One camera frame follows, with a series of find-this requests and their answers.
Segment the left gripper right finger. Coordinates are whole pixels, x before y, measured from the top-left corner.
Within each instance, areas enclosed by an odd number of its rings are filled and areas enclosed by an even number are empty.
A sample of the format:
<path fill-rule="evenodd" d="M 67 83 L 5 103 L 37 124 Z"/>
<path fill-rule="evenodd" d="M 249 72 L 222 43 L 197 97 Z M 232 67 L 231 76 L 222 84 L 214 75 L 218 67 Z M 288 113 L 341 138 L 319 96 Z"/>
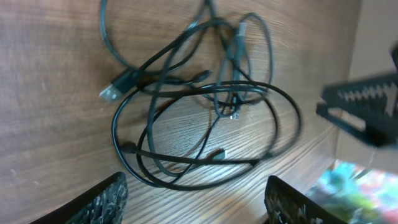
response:
<path fill-rule="evenodd" d="M 278 178 L 268 177 L 264 193 L 268 224 L 345 224 Z"/>

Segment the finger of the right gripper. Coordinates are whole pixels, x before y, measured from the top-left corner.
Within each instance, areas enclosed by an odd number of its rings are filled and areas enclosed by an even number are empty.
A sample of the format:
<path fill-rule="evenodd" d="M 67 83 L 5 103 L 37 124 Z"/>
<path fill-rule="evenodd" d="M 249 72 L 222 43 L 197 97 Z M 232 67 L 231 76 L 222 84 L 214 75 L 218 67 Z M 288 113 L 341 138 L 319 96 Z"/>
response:
<path fill-rule="evenodd" d="M 327 119 L 359 141 L 373 147 L 397 145 L 397 74 L 385 73 L 352 82 L 327 85 L 324 103 L 317 104 L 317 115 Z M 365 123 L 358 129 L 329 113 L 339 108 Z"/>

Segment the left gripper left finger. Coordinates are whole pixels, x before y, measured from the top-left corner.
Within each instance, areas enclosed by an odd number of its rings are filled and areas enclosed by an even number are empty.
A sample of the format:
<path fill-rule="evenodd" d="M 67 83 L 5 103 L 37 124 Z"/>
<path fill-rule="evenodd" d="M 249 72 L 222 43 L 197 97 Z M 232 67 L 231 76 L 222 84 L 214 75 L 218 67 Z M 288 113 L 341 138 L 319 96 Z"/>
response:
<path fill-rule="evenodd" d="M 116 172 L 34 223 L 121 224 L 127 200 L 126 175 Z"/>

